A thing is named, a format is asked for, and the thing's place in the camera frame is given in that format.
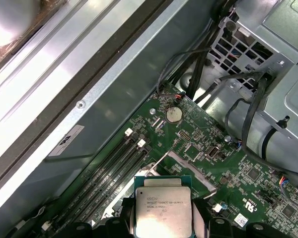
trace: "motherboard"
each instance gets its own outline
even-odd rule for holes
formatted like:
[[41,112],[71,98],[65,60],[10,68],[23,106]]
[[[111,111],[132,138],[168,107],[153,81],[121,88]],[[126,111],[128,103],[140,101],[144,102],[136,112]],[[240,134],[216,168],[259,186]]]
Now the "motherboard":
[[[95,156],[48,212],[53,233],[72,222],[97,224],[147,165],[159,175],[192,178],[192,198],[244,229],[263,222],[298,238],[298,207],[282,195],[281,174],[248,158],[217,121],[172,85],[153,93]],[[298,189],[285,185],[298,203]],[[123,196],[133,196],[125,189]]]

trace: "label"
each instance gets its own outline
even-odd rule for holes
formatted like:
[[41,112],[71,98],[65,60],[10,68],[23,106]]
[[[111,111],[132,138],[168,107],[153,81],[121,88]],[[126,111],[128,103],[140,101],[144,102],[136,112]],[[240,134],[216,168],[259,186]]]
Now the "label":
[[242,214],[238,214],[237,217],[235,217],[234,221],[240,226],[244,227],[246,223],[248,222],[248,219],[244,217]]
[[58,156],[70,145],[77,135],[84,129],[83,125],[76,125],[64,136],[60,143],[52,150],[49,156]]

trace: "black cable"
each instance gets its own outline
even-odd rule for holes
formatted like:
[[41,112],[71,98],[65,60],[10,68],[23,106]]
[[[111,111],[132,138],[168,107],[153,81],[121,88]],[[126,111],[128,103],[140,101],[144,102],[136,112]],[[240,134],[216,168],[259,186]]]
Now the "black cable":
[[162,94],[160,92],[160,86],[161,86],[161,83],[163,82],[164,80],[164,77],[165,77],[165,72],[167,71],[169,65],[174,61],[174,59],[176,59],[177,57],[179,56],[182,56],[182,55],[186,55],[186,54],[195,54],[195,53],[202,53],[202,52],[205,52],[205,51],[209,51],[210,49],[209,48],[206,48],[206,49],[201,49],[201,50],[191,50],[191,51],[184,51],[184,52],[179,52],[179,53],[176,53],[175,55],[173,55],[169,61],[165,64],[163,70],[161,71],[160,75],[159,75],[159,78],[158,78],[158,83],[156,85],[156,91],[158,93],[158,95],[160,97],[173,97],[175,94]]
[[251,123],[253,121],[253,118],[257,111],[257,108],[265,94],[266,85],[267,85],[267,79],[261,78],[258,82],[257,91],[254,93],[253,101],[251,102],[249,109],[247,111],[247,115],[246,115],[246,118],[245,118],[245,121],[243,124],[243,128],[242,128],[242,150],[249,158],[255,160],[256,162],[258,162],[260,164],[271,167],[272,169],[280,171],[281,173],[298,177],[297,172],[282,168],[278,165],[274,165],[268,161],[265,161],[262,158],[260,158],[255,152],[253,152],[252,150],[250,150],[247,147],[247,140],[248,140]]
[[224,119],[225,129],[226,129],[228,135],[231,137],[232,141],[234,141],[235,143],[239,143],[240,140],[236,139],[235,136],[233,136],[233,134],[230,132],[230,129],[229,129],[229,126],[228,126],[228,119],[229,119],[229,115],[236,109],[236,107],[238,106],[239,102],[244,102],[246,104],[250,104],[250,102],[246,101],[243,98],[237,99],[236,102],[233,104],[233,106],[227,112],[227,114],[225,116],[225,119]]
[[[212,43],[215,41],[216,37],[218,36],[219,30],[220,30],[220,28],[218,27],[218,24],[216,23],[211,28],[211,30],[206,38],[204,48],[209,48],[212,45]],[[199,56],[197,59],[197,62],[196,62],[196,65],[195,65],[195,68],[194,68],[194,71],[192,74],[192,78],[190,80],[188,89],[186,91],[186,95],[190,99],[194,98],[194,95],[200,86],[201,76],[202,76],[204,65],[207,60],[207,56],[208,56],[208,52],[205,52],[204,54]]]
[[267,145],[268,142],[270,141],[270,139],[272,138],[272,136],[276,133],[276,129],[275,128],[271,128],[270,131],[267,133],[267,135],[264,138],[263,144],[262,144],[262,159],[263,160],[267,160]]
[[258,78],[259,76],[263,75],[262,72],[251,72],[251,73],[238,73],[238,74],[230,74],[230,75],[227,75],[227,76],[223,76],[221,78],[219,78],[219,80],[221,82],[225,81],[225,80],[228,80],[228,79],[242,79],[242,78],[245,78],[245,79],[249,79],[249,78]]
[[[241,78],[245,78],[245,79],[249,79],[249,78],[257,78],[260,75],[262,75],[263,73],[261,72],[252,72],[252,73],[238,73],[238,74],[232,74],[232,75],[227,75],[224,77],[219,78],[219,80],[221,82],[226,81],[228,79],[241,79]],[[196,104],[200,103],[203,99],[205,99],[210,93],[212,93],[212,91],[216,88],[217,84],[213,83],[211,84],[211,86],[204,92],[204,94],[202,94],[199,98],[197,98],[194,102]]]
[[194,95],[200,85],[203,67],[207,60],[207,55],[208,53],[203,53],[201,56],[198,56],[196,66],[194,67],[193,74],[192,74],[188,89],[186,91],[187,97],[190,98],[191,100],[193,100]]
[[194,102],[196,104],[200,103],[203,99],[205,99],[212,91],[217,87],[216,83],[211,84],[210,87],[208,87],[207,90],[205,90],[204,94],[202,94],[200,97],[198,97]]

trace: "shiny metal panel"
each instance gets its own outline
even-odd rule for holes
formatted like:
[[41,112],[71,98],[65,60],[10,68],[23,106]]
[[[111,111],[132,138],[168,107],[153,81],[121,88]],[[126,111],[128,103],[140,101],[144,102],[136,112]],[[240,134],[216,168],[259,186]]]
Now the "shiny metal panel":
[[80,134],[81,140],[74,140],[64,153],[79,148],[88,139],[93,144],[85,149],[97,152],[151,93],[164,63],[201,36],[213,3],[174,0],[82,98],[85,107],[74,108],[0,189],[0,207],[75,124],[84,125],[85,130]]
[[26,32],[40,10],[41,0],[0,0],[0,46]]
[[0,156],[143,2],[70,0],[0,71]]

